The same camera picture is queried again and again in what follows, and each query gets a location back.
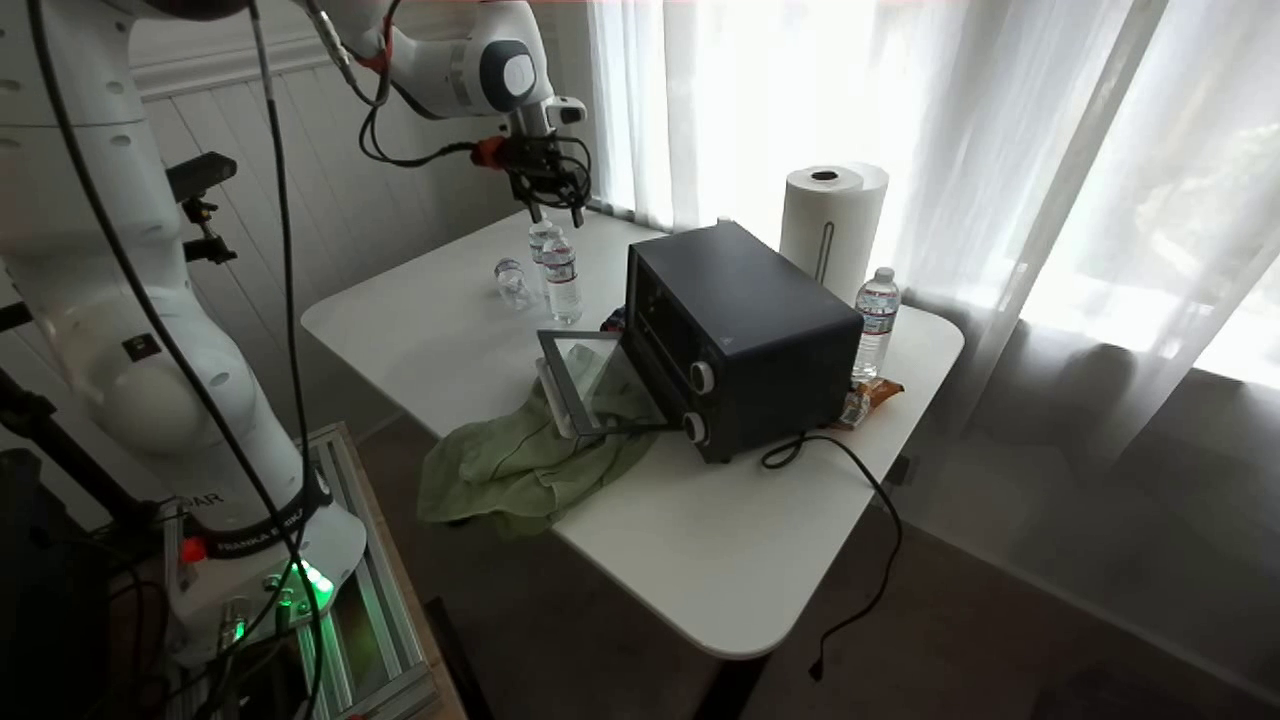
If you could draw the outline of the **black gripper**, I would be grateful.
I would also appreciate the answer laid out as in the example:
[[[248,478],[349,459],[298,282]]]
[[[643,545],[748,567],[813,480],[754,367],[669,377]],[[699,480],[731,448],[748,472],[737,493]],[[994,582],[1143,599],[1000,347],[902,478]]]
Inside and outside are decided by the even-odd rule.
[[[590,154],[580,135],[506,135],[498,164],[521,204],[583,209],[590,202]]]

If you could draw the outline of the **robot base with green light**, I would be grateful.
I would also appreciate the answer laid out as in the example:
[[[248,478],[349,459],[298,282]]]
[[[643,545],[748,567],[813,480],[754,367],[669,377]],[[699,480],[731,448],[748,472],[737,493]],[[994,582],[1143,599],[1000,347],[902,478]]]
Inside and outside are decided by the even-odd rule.
[[[448,720],[457,693],[352,436],[312,436],[330,505],[358,522],[358,561],[326,582],[326,548],[214,561],[190,513],[161,507],[173,664],[164,720]]]

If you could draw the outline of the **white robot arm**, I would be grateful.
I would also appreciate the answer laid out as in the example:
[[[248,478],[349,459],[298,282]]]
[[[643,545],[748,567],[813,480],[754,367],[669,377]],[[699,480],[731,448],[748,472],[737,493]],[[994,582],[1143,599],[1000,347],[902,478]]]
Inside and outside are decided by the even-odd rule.
[[[202,314],[181,202],[127,75],[138,20],[225,20],[252,0],[0,5],[0,253],[97,423],[213,537],[298,505],[302,452]]]

